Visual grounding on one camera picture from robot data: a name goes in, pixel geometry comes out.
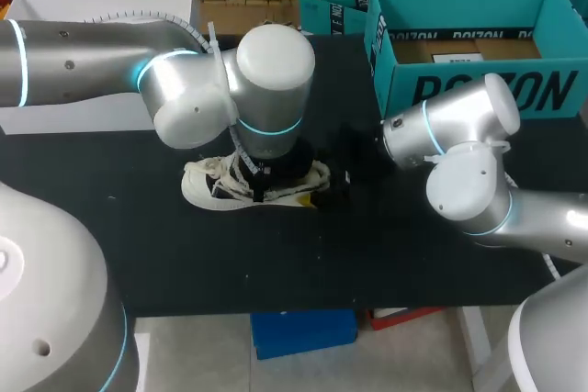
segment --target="robotic arm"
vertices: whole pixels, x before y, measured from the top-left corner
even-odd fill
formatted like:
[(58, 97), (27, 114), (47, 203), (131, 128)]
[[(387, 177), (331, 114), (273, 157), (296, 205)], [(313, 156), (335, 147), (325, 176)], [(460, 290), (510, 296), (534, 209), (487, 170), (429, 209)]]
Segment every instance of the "robotic arm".
[[(310, 92), (311, 44), (294, 29), (265, 25), (221, 53), (215, 39), (210, 46), (189, 28), (166, 20), (3, 21), (0, 106), (139, 92), (157, 134), (172, 148), (200, 146), (236, 125), (252, 157), (287, 153)], [(198, 53), (200, 46), (210, 53)]]
[(519, 189), (504, 173), (505, 140), (520, 127), (514, 100), (499, 75), (487, 74), (385, 120), (381, 139), (402, 169), (436, 164), (429, 203), (473, 241), (586, 263), (584, 194)]

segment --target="white sneaker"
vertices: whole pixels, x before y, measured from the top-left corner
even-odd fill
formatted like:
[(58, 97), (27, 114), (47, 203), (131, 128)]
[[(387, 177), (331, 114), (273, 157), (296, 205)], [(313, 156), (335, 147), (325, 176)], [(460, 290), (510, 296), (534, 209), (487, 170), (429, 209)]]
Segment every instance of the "white sneaker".
[[(207, 176), (215, 180), (209, 188)], [(206, 210), (237, 210), (262, 205), (308, 207), (312, 192), (329, 188), (331, 173), (322, 162), (313, 161), (307, 175), (294, 187), (273, 188), (264, 192), (264, 202), (254, 202), (253, 190), (243, 178), (236, 152), (225, 157), (189, 162), (184, 167), (182, 194), (196, 207)]]

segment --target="white cable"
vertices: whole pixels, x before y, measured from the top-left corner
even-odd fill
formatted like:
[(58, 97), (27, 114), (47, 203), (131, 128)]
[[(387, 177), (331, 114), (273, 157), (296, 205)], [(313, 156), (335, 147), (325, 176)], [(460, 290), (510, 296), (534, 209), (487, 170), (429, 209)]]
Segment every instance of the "white cable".
[(108, 13), (105, 16), (93, 17), (91, 20), (93, 23), (100, 23), (100, 22), (108, 22), (111, 20), (124, 20), (125, 18), (154, 18), (159, 20), (165, 20), (171, 23), (178, 25), (180, 28), (186, 30), (188, 34), (190, 34), (200, 45), (202, 50), (205, 52), (212, 52), (212, 48), (209, 43), (202, 37), (192, 25), (187, 23), (184, 19), (174, 16), (173, 14), (161, 13), (159, 11), (146, 11), (144, 9), (137, 11), (124, 11), (122, 13)]
[[(516, 185), (515, 180), (513, 178), (511, 178), (507, 172), (504, 172), (504, 176), (506, 176), (506, 182), (511, 187), (518, 188), (518, 185)], [(561, 279), (561, 274), (558, 271), (558, 269), (555, 267), (555, 264), (553, 263), (553, 261), (551, 260), (551, 256), (548, 254), (545, 254), (545, 253), (542, 253), (542, 255), (543, 255), (543, 260), (545, 261), (545, 265), (548, 267), (549, 272), (553, 276), (553, 279), (554, 280)]]

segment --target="black table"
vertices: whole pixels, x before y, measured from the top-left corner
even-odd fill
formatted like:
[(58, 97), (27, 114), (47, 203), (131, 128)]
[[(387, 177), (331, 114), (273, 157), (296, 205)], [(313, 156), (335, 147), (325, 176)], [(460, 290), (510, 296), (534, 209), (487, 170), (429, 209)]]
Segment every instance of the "black table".
[[(369, 129), (379, 112), (362, 40), (311, 42), (303, 134), (325, 148), (343, 123)], [(588, 191), (579, 119), (524, 121), (512, 143), (506, 169), (520, 186)], [(333, 213), (189, 205), (185, 162), (231, 151), (227, 133), (194, 151), (169, 149), (150, 131), (2, 137), (0, 180), (80, 219), (137, 316), (516, 304), (551, 280), (538, 253), (476, 246), (435, 215), (425, 170), (352, 176), (352, 209)]]

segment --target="bolt hole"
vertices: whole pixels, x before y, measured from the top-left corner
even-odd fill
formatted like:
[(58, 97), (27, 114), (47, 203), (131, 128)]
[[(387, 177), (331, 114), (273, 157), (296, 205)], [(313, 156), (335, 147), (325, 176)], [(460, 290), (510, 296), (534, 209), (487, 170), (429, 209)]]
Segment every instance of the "bolt hole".
[(47, 357), (51, 353), (51, 347), (46, 341), (37, 339), (33, 342), (33, 352), (39, 357)]

